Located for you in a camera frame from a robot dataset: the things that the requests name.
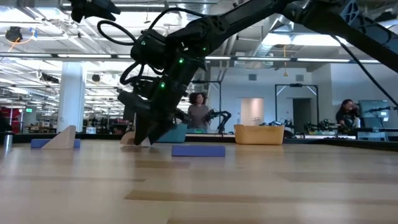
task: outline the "dark hair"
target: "dark hair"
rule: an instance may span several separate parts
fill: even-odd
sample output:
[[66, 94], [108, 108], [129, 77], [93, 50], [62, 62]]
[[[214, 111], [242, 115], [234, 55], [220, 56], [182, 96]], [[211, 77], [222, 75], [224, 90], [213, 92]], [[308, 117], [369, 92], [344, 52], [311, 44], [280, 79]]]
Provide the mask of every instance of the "dark hair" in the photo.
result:
[[339, 111], [343, 111], [344, 110], [344, 106], [347, 104], [347, 103], [349, 103], [349, 102], [354, 102], [352, 99], [345, 99], [345, 100], [343, 100], [343, 102], [341, 102], [341, 106], [340, 106], [340, 109], [339, 109]]
[[189, 103], [192, 104], [192, 105], [196, 104], [198, 95], [201, 95], [203, 97], [203, 104], [206, 104], [206, 94], [205, 93], [191, 93], [191, 94], [189, 94]]

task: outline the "computer monitor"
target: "computer monitor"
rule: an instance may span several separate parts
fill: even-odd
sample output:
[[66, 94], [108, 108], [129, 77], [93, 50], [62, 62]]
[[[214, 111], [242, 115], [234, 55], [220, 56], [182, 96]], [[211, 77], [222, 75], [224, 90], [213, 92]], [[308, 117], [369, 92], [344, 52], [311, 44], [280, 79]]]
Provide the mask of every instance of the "computer monitor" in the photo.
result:
[[358, 105], [362, 118], [383, 118], [383, 121], [388, 121], [389, 110], [372, 111], [388, 107], [387, 100], [359, 100]]

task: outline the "door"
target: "door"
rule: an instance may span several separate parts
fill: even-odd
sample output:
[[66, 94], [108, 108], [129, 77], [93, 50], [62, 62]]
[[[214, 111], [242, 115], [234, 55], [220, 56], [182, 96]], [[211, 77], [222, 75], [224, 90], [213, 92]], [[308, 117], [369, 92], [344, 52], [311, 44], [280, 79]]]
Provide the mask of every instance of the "door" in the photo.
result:
[[311, 121], [311, 99], [293, 99], [293, 125], [296, 133], [304, 133], [304, 124]]
[[264, 122], [264, 99], [241, 98], [241, 124], [258, 125]]

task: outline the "white column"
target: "white column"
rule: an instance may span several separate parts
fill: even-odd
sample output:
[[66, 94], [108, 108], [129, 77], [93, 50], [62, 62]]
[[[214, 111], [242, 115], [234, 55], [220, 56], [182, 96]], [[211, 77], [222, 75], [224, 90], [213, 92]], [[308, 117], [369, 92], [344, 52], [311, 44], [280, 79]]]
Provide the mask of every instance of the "white column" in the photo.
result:
[[83, 130], [85, 107], [86, 70], [81, 62], [64, 62], [62, 65], [60, 102], [57, 132], [69, 125], [76, 126], [76, 132]]

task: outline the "yellow basket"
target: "yellow basket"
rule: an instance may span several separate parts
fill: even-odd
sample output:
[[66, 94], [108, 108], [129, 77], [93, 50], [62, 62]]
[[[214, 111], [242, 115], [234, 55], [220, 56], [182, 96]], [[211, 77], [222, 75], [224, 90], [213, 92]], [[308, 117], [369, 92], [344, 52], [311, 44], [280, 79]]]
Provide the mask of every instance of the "yellow basket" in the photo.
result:
[[238, 144], [281, 145], [285, 126], [244, 126], [235, 124], [235, 141]]

